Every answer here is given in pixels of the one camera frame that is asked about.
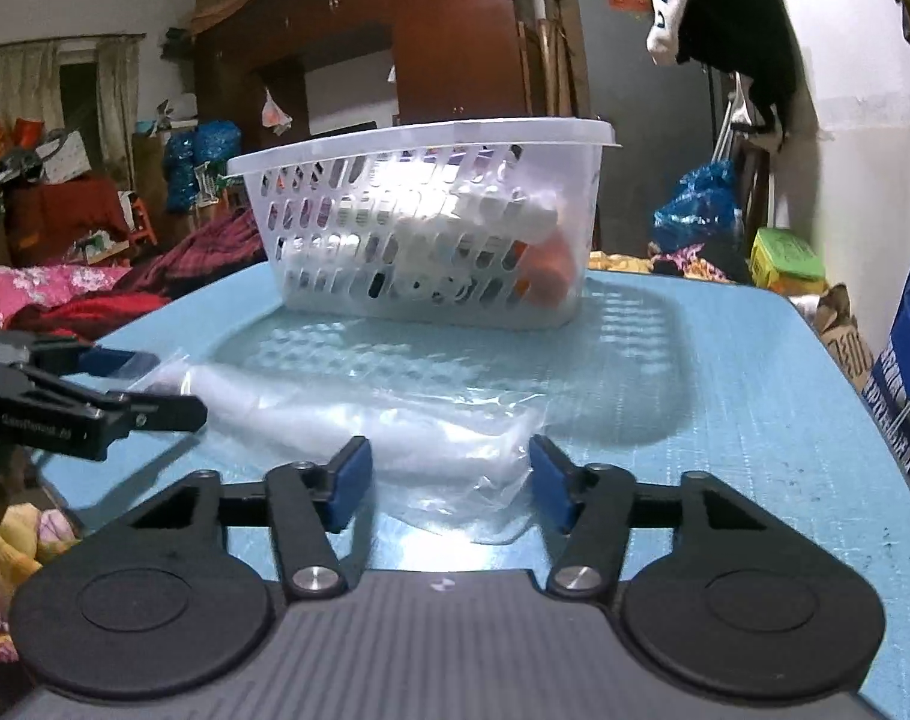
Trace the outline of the clear plastic bag roll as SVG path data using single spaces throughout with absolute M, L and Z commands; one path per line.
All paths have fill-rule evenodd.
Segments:
M 123 372 L 140 394 L 203 401 L 204 454 L 234 472 L 322 463 L 361 436 L 384 514 L 478 544 L 510 543 L 530 525 L 528 441 L 546 416 L 546 398 L 533 388 L 384 366 L 347 374 L 288 362 L 242 367 L 183 351 L 137 356 Z

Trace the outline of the orange package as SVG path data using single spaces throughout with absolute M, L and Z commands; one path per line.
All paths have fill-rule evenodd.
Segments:
M 541 309 L 559 309 L 576 282 L 576 261 L 561 232 L 541 244 L 514 242 L 515 284 L 512 296 Z

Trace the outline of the red plaid blanket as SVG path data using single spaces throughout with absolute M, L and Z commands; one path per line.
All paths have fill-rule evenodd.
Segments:
M 113 292 L 147 293 L 173 301 L 265 260 L 252 210 L 235 208 L 188 234 L 167 254 L 133 266 Z

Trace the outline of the yellow floral blanket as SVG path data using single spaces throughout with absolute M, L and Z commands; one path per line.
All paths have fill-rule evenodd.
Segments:
M 655 257 L 631 257 L 631 255 L 606 254 L 594 250 L 588 255 L 588 268 L 597 271 L 621 271 L 639 275 L 663 275 L 664 277 L 686 278 L 686 280 L 728 283 L 729 278 L 717 266 L 701 259 L 698 249 L 684 249 L 673 255 Z

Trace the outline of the window curtain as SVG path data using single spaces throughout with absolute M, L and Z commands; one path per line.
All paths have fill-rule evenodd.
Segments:
M 91 37 L 95 112 L 102 161 L 119 187 L 134 187 L 131 135 L 137 121 L 141 36 Z M 46 132 L 66 124 L 61 102 L 61 49 L 66 39 L 0 46 L 0 121 L 40 121 Z

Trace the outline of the white plastic basket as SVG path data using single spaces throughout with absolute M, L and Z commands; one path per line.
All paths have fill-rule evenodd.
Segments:
M 603 153 L 594 119 L 379 128 L 237 156 L 283 304 L 468 327 L 561 327 L 579 307 Z M 559 309 L 512 296 L 514 242 L 561 232 L 576 282 Z

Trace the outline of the green yellow box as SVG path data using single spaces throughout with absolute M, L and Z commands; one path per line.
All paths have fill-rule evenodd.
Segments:
M 753 241 L 748 268 L 756 288 L 786 298 L 823 294 L 828 289 L 823 260 L 789 229 L 761 227 Z

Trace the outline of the blue plastic bag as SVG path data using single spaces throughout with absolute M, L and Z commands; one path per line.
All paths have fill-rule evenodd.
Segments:
M 650 242 L 663 254 L 737 231 L 734 161 L 711 161 L 686 172 L 670 202 L 652 213 Z

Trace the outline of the grey door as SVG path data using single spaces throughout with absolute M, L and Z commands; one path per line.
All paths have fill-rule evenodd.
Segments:
M 598 247 L 642 255 L 654 211 L 679 177 L 707 163 L 722 115 L 720 82 L 701 65 L 657 65 L 647 36 L 652 0 L 577 0 L 590 114 L 613 125 L 603 153 Z

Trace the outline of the dark red wooden wardrobe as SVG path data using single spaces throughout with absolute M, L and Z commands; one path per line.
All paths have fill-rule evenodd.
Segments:
M 274 99 L 302 137 L 309 71 L 386 50 L 405 124 L 525 115 L 528 20 L 530 0 L 249 0 L 194 39 L 198 112 L 255 151 L 279 142 L 261 124 Z

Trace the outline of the white black hanging hoodie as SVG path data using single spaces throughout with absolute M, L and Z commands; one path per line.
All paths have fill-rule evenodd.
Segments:
M 647 50 L 659 67 L 698 62 L 737 82 L 734 129 L 769 153 L 786 140 L 798 88 L 782 0 L 652 0 Z

